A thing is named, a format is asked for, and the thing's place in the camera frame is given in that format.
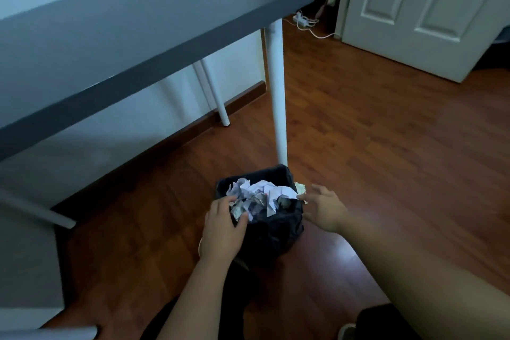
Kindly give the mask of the person's right hand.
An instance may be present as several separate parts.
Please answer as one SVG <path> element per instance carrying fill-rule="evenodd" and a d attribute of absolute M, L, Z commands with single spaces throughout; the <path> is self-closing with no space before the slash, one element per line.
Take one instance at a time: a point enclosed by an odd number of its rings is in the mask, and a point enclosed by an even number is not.
<path fill-rule="evenodd" d="M 317 194 L 317 205 L 304 205 L 304 219 L 326 232 L 341 235 L 348 216 L 346 206 L 336 193 L 327 187 L 312 184 L 312 189 L 311 193 Z"/>

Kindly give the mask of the person's left hand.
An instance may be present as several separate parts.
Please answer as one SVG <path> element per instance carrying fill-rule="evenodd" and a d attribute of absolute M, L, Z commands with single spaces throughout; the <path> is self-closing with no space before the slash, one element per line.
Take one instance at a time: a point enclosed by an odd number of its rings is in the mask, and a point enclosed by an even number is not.
<path fill-rule="evenodd" d="M 229 203 L 235 196 L 226 196 L 211 203 L 205 217 L 200 243 L 200 262 L 229 266 L 240 251 L 245 234 L 236 234 Z"/>

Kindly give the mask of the waste bin with black bag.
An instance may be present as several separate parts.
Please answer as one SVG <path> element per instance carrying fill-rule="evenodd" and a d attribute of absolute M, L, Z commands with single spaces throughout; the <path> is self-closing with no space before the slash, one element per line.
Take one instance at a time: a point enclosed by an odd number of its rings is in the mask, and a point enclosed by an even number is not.
<path fill-rule="evenodd" d="M 277 186 L 289 186 L 295 189 L 290 169 L 283 164 L 261 169 L 244 175 L 222 178 L 216 182 L 217 199 L 226 196 L 232 182 L 246 178 L 251 183 L 266 180 Z M 290 211 L 279 212 L 268 218 L 249 221 L 237 256 L 249 266 L 265 266 L 286 253 L 303 233 L 303 203 L 295 201 Z"/>

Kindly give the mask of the person's right forearm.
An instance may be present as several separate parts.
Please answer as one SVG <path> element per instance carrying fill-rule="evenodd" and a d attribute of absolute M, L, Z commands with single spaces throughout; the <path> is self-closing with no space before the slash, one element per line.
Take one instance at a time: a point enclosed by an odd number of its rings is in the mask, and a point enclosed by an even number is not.
<path fill-rule="evenodd" d="M 388 299 L 426 340 L 510 340 L 510 296 L 361 216 L 338 222 Z"/>

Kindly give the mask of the person's left forearm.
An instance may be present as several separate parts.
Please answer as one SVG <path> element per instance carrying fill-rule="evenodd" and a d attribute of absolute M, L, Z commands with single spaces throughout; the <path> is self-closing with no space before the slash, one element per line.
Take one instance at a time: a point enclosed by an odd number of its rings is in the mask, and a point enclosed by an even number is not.
<path fill-rule="evenodd" d="M 195 266 L 156 340 L 217 340 L 221 301 L 233 257 L 207 257 Z"/>

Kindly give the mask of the heap of crumpled paper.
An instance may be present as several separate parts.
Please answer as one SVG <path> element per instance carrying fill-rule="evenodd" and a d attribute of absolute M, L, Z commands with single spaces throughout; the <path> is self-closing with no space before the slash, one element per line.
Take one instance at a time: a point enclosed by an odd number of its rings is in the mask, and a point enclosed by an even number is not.
<path fill-rule="evenodd" d="M 295 201 L 298 200 L 296 188 L 277 186 L 266 180 L 252 184 L 249 179 L 244 177 L 232 182 L 226 195 L 236 197 L 235 201 L 229 203 L 231 217 L 236 222 L 245 211 L 249 212 L 250 221 L 290 211 Z"/>

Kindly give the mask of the person's black trousers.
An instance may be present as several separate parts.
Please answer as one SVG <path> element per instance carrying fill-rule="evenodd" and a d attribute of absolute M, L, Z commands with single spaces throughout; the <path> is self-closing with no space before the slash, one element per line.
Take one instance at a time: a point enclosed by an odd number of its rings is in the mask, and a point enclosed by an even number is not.
<path fill-rule="evenodd" d="M 218 340 L 244 339 L 244 310 L 254 296 L 253 272 L 238 262 L 229 267 L 223 288 Z M 156 340 L 180 295 L 165 304 L 143 331 L 140 340 Z M 363 309 L 354 323 L 355 340 L 422 340 L 393 304 Z"/>

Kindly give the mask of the white table leg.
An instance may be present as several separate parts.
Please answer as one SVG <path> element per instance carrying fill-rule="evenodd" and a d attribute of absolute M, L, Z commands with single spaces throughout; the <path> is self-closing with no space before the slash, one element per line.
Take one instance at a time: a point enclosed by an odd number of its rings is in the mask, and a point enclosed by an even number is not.
<path fill-rule="evenodd" d="M 283 20 L 278 19 L 265 27 L 264 38 L 277 159 L 278 163 L 288 165 Z"/>
<path fill-rule="evenodd" d="M 223 124 L 224 127 L 228 127 L 230 125 L 230 120 L 228 118 L 228 114 L 226 111 L 224 100 L 221 96 L 220 89 L 218 87 L 218 83 L 212 74 L 210 63 L 206 58 L 202 58 L 200 61 L 195 62 L 193 64 L 193 67 L 195 69 L 197 77 L 199 76 L 197 70 L 202 69 L 203 74 L 207 80 L 207 84 L 209 85 L 209 88 L 211 90 L 213 99 L 215 101 L 216 109 L 220 116 L 221 123 Z"/>
<path fill-rule="evenodd" d="M 59 214 L 47 207 L 24 199 L 18 195 L 0 188 L 0 204 L 33 216 L 42 221 L 52 223 L 65 229 L 72 229 L 77 222 L 69 217 Z"/>

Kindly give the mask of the grey table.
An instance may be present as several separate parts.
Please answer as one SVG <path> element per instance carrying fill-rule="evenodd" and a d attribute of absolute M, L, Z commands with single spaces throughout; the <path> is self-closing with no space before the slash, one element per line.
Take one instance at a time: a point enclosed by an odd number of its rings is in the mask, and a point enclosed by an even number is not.
<path fill-rule="evenodd" d="M 314 0 L 58 0 L 0 20 L 0 162 Z"/>

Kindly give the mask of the white panelled door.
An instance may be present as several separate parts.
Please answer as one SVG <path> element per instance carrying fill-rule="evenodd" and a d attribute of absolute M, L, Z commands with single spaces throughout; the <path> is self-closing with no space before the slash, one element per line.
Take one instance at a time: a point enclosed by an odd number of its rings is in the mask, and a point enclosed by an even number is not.
<path fill-rule="evenodd" d="M 342 41 L 461 83 L 510 24 L 510 0 L 349 0 Z"/>

